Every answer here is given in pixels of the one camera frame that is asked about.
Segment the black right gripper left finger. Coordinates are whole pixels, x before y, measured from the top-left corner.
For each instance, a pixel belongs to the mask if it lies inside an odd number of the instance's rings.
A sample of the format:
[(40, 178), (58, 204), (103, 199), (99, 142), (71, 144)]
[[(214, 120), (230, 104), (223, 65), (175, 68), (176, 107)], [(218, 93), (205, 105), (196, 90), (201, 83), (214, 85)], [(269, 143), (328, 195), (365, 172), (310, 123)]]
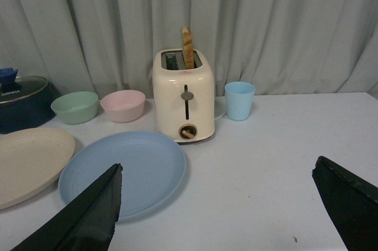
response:
[(114, 164), (14, 250), (108, 250), (118, 221), (122, 166)]

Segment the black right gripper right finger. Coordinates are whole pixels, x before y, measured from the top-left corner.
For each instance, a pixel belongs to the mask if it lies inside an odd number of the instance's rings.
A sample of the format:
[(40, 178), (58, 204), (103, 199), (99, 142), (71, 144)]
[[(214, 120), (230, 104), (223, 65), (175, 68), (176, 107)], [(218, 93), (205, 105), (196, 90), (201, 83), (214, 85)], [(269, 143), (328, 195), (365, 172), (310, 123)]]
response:
[(377, 250), (377, 187), (320, 156), (312, 178), (348, 250)]

